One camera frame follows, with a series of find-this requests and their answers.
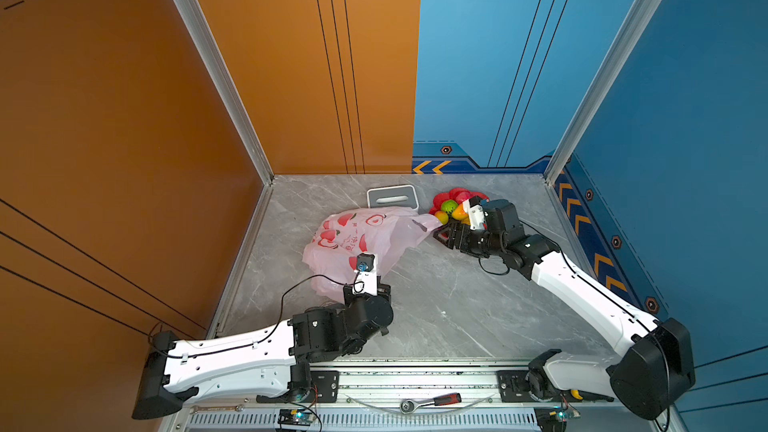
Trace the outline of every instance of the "wrench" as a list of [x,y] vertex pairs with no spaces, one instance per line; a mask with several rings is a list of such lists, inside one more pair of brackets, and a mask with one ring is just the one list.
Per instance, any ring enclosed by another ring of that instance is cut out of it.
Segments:
[[423,407],[425,405],[451,405],[451,404],[458,404],[462,401],[462,395],[461,394],[448,394],[448,395],[441,395],[440,397],[435,397],[433,399],[424,399],[424,400],[404,400],[400,403],[400,411],[404,414],[413,414],[417,408]]

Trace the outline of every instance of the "vent grille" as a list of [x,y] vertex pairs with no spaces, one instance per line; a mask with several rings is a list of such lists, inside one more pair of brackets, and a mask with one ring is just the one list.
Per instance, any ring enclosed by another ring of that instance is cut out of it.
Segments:
[[[368,409],[342,409],[339,412],[320,412],[322,429],[343,432],[364,430],[541,430],[537,426],[532,408],[504,408],[503,410],[470,410],[464,414],[382,414]],[[274,430],[275,411],[199,412],[192,416],[189,430]]]

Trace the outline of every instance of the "blue wall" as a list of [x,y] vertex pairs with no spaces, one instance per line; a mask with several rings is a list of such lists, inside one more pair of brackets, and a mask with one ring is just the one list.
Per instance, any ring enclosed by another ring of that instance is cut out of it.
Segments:
[[766,5],[663,0],[575,153],[692,334],[691,432],[766,428],[768,401],[717,407],[768,398]]
[[415,142],[454,142],[481,167],[551,154],[632,1],[422,0]]

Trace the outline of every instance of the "red handle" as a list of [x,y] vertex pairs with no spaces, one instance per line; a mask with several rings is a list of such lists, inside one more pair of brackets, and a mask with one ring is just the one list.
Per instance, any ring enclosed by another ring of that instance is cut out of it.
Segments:
[[461,394],[441,395],[440,397],[436,397],[435,398],[435,405],[458,404],[461,401],[462,401],[462,395]]

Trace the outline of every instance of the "orange chevron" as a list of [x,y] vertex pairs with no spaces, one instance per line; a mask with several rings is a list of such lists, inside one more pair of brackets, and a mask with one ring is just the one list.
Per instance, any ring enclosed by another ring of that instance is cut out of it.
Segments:
[[433,169],[432,169],[432,171],[433,171],[435,174],[442,174],[442,170],[440,170],[440,169],[441,169],[441,168],[443,168],[443,167],[445,167],[445,166],[446,166],[447,164],[449,164],[449,163],[451,163],[451,161],[450,161],[450,160],[446,160],[445,162],[443,162],[442,164],[440,164],[440,165],[439,165],[439,166],[437,166],[436,168],[433,168]]
[[600,267],[600,262],[602,262],[603,264],[608,264],[611,267],[614,266],[614,264],[608,257],[605,257],[604,255],[600,255],[600,254],[595,254],[594,255],[594,274],[598,277],[600,277],[600,272],[598,272],[598,268]]
[[580,216],[579,214],[576,214],[576,223],[574,224],[574,228],[576,229],[576,235],[578,235],[578,225],[581,222],[586,222],[587,224],[591,224],[592,221],[589,219],[589,217]]
[[570,218],[571,217],[571,206],[580,206],[581,202],[575,198],[570,198],[566,201],[568,204],[568,208],[565,211],[565,214]]
[[431,162],[431,160],[425,160],[424,162],[418,164],[417,167],[413,169],[413,171],[416,172],[417,174],[424,175],[424,172],[422,172],[422,167],[426,166],[430,162]]
[[563,189],[564,189],[564,188],[571,188],[571,189],[572,189],[572,188],[573,188],[573,186],[572,186],[571,184],[566,184],[565,182],[563,182],[562,184],[560,184],[560,202],[562,202],[562,201],[563,201]]
[[608,290],[610,290],[610,286],[611,286],[611,285],[615,285],[616,287],[619,287],[619,288],[620,288],[621,290],[623,290],[624,292],[626,292],[626,291],[627,291],[627,288],[624,286],[624,284],[622,284],[621,282],[619,282],[618,280],[616,280],[616,279],[615,279],[615,278],[613,278],[613,277],[609,277],[609,276],[606,276],[606,277],[605,277],[605,287],[606,287]]

